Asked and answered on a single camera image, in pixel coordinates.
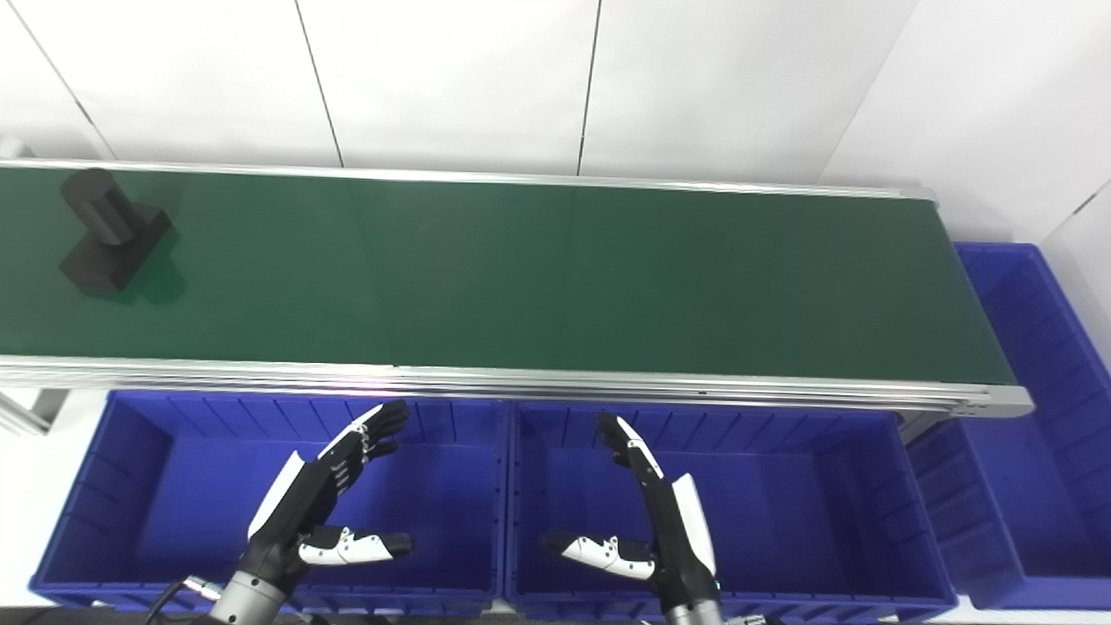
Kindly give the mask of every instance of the robotic hand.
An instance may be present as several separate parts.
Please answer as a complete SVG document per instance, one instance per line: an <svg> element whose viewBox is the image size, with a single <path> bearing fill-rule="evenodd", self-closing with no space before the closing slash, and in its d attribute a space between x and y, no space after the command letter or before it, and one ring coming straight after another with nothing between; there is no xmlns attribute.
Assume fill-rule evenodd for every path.
<svg viewBox="0 0 1111 625"><path fill-rule="evenodd" d="M544 546L607 573L647 581L670 625L722 625L713 545L694 481L687 474L668 483L652 452L621 417L599 413L598 432L613 462L637 477L655 541L553 530L544 534Z"/></svg>
<svg viewBox="0 0 1111 625"><path fill-rule="evenodd" d="M247 551L207 616L194 624L269 625L309 565L392 560L413 548L408 534L371 534L323 525L336 502L373 458L398 445L382 442L401 432L409 412L389 402L356 419L312 462L290 455L248 530Z"/></svg>

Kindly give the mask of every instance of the white wall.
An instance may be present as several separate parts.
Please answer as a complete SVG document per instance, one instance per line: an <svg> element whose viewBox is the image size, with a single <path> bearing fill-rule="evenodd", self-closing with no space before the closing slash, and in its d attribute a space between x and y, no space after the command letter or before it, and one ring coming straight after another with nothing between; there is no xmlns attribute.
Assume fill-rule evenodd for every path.
<svg viewBox="0 0 1111 625"><path fill-rule="evenodd" d="M0 2L0 134L40 157L111 158L16 12Z"/></svg>
<svg viewBox="0 0 1111 625"><path fill-rule="evenodd" d="M604 0L582 173L813 183L914 0Z"/></svg>
<svg viewBox="0 0 1111 625"><path fill-rule="evenodd" d="M597 0L301 0L348 167L574 173Z"/></svg>
<svg viewBox="0 0 1111 625"><path fill-rule="evenodd" d="M1111 175L1111 2L921 0L821 180L920 182L965 239L1037 241Z"/></svg>
<svg viewBox="0 0 1111 625"><path fill-rule="evenodd" d="M292 2L13 6L120 159L339 164Z"/></svg>
<svg viewBox="0 0 1111 625"><path fill-rule="evenodd" d="M1111 365L1111 184L1041 243L1092 343Z"/></svg>

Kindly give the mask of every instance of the metal bracket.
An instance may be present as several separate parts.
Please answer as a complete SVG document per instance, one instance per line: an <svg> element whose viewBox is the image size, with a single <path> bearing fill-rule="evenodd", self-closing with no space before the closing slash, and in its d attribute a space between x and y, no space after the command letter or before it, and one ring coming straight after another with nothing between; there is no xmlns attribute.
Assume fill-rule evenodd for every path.
<svg viewBox="0 0 1111 625"><path fill-rule="evenodd" d="M0 427L12 434L42 436L54 423L69 391L47 389L39 392L34 405L24 409L0 393Z"/></svg>

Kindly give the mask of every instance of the blue plastic bin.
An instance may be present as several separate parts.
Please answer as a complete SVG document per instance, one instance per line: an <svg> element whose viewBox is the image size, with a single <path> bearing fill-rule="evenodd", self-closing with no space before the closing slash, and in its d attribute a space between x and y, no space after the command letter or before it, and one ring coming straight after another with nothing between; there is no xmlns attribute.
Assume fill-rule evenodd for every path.
<svg viewBox="0 0 1111 625"><path fill-rule="evenodd" d="M511 431L506 589L528 616L659 616L643 583L540 545L550 528L651 538L635 480L595 436L600 410L624 416L669 478L694 477L727 616L913 621L955 604L891 414L530 403Z"/></svg>
<svg viewBox="0 0 1111 625"><path fill-rule="evenodd" d="M1037 411L910 447L957 588L981 608L1111 609L1111 381L1038 248L958 243Z"/></svg>
<svg viewBox="0 0 1111 625"><path fill-rule="evenodd" d="M113 393L32 591L62 605L144 611L167 583L226 583L247 526L298 450L314 457L379 400ZM376 460L329 520L409 532L413 554L316 567L291 597L306 612L474 615L501 587L507 405L409 401L400 450ZM207 609L182 592L167 609Z"/></svg>

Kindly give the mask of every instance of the black cylinder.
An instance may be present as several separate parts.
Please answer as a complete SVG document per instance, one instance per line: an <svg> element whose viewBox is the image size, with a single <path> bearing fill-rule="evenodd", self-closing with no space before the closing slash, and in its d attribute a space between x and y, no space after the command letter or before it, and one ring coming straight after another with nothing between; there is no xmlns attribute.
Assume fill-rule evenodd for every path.
<svg viewBox="0 0 1111 625"><path fill-rule="evenodd" d="M131 241L147 226L147 219L103 169L70 175L62 183L62 198L104 244Z"/></svg>

